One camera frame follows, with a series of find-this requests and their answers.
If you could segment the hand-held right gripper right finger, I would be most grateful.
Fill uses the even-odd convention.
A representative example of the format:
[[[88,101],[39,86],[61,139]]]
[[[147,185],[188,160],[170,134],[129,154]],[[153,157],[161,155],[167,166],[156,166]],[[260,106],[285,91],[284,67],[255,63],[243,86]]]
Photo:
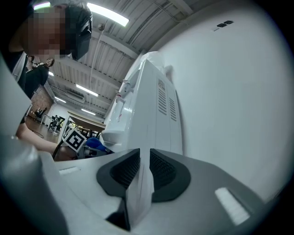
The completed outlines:
[[[271,209],[221,168],[151,149],[155,192],[139,235],[251,235]]]

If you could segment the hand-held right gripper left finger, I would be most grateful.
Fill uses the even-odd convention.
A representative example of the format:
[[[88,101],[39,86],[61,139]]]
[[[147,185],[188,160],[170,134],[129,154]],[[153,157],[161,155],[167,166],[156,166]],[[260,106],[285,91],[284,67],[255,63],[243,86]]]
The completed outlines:
[[[140,167],[140,150],[56,162],[58,200],[72,235],[131,233],[127,195]]]

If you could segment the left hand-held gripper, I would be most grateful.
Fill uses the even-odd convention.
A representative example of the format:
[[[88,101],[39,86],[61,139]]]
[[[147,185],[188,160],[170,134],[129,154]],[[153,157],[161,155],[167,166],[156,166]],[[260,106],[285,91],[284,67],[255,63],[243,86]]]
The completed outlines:
[[[69,128],[61,143],[76,153],[77,159],[87,159],[112,154],[96,137],[86,138],[77,129]]]

